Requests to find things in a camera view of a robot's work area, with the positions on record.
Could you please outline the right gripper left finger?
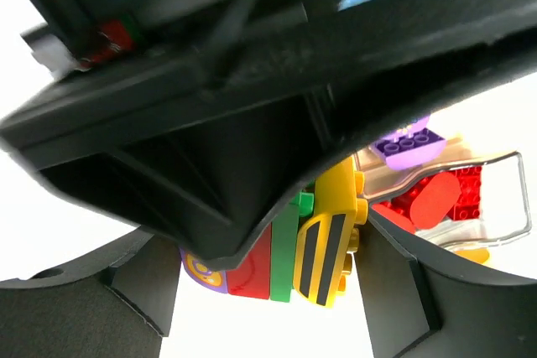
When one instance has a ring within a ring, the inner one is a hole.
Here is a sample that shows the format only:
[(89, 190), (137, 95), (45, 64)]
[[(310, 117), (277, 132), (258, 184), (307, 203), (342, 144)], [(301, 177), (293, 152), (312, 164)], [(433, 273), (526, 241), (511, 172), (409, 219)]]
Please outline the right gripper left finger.
[(180, 251), (136, 230), (27, 280), (1, 283), (3, 357), (157, 357)]

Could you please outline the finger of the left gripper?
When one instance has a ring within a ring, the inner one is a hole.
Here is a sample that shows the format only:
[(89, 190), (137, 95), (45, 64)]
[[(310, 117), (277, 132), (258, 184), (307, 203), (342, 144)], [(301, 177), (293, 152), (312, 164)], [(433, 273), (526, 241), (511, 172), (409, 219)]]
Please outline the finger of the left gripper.
[(61, 194), (233, 268), (323, 170), (535, 58), (536, 0), (371, 0), (74, 70), (1, 138)]

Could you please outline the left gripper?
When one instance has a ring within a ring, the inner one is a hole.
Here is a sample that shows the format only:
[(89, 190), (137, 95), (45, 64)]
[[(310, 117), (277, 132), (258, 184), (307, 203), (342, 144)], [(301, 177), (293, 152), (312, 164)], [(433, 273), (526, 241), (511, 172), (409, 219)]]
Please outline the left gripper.
[(343, 0), (29, 1), (43, 23), (23, 41), (40, 64), (65, 75), (157, 44), (265, 37), (330, 15)]

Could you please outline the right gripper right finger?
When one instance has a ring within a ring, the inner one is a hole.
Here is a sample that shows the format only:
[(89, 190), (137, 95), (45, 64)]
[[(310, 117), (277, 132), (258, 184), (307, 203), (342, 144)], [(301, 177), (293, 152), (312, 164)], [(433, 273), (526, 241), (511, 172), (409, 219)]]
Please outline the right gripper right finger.
[(355, 255), (376, 357), (534, 357), (536, 281), (478, 265), (376, 211)]

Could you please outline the striped lego block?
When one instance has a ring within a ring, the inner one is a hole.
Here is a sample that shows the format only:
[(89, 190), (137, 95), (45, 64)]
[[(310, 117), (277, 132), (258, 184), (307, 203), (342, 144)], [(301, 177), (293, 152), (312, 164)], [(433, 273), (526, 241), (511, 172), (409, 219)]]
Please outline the striped lego block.
[(288, 303), (297, 292), (312, 304), (330, 308), (346, 291), (358, 226), (368, 218), (364, 186), (355, 159), (345, 158), (274, 217), (237, 268), (213, 271), (181, 252), (185, 272), (217, 293)]

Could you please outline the purple green lego piece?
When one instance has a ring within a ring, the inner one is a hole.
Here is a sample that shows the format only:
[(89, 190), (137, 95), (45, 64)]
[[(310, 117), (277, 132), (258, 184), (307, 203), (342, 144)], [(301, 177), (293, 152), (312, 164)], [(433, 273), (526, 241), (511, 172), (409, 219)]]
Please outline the purple green lego piece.
[(384, 135), (369, 148), (390, 169), (400, 171), (428, 163), (446, 147), (446, 139), (431, 131), (430, 116), (413, 120)]

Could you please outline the yellow oval lego brick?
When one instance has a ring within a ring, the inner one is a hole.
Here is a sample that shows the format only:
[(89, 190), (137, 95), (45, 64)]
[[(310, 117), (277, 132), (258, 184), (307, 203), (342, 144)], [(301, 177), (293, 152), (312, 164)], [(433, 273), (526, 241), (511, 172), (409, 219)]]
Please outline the yellow oval lego brick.
[(490, 260), (490, 252), (487, 248), (467, 249), (454, 251), (459, 257), (480, 265), (487, 265)]

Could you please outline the red oval lego brick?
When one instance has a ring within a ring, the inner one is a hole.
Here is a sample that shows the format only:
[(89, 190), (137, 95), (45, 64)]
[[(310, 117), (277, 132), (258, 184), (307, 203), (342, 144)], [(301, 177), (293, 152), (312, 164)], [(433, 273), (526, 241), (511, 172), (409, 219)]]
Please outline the red oval lego brick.
[(418, 230), (432, 229), (444, 219), (460, 194), (454, 174), (442, 172), (423, 178), (409, 192), (409, 218)]

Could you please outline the red arched lego brick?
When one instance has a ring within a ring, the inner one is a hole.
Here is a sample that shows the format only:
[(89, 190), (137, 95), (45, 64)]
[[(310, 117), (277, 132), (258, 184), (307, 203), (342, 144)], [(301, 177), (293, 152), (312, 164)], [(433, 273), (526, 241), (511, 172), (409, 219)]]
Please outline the red arched lego brick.
[(460, 185), (461, 194), (448, 213), (453, 221), (479, 219), (481, 217), (482, 167), (467, 167), (453, 171)]

